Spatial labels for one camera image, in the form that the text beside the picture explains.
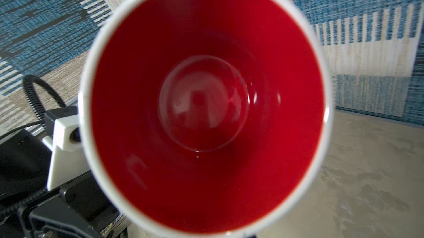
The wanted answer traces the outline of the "white round mug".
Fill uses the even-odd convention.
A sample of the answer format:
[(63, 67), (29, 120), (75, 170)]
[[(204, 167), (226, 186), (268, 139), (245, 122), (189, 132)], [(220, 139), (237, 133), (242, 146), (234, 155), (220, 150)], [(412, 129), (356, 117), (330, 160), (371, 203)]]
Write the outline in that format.
[(124, 0), (78, 109), (101, 189), (162, 238), (249, 238), (287, 215), (335, 111), (321, 42), (291, 0)]

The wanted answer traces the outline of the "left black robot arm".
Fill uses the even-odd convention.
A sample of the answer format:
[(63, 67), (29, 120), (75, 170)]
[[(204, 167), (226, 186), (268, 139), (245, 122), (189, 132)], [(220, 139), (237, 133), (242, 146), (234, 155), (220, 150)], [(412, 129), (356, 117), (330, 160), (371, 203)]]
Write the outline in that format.
[(1, 136), (1, 237), (126, 238), (129, 219), (100, 189), (83, 152), (78, 109), (41, 78), (22, 80), (37, 116)]

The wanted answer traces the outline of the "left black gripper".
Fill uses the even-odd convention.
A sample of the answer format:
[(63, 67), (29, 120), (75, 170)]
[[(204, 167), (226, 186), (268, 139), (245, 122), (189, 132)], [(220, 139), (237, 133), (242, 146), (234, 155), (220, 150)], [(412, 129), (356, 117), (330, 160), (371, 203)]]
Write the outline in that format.
[(90, 171), (21, 206), (26, 238), (126, 238), (129, 219), (106, 197)]

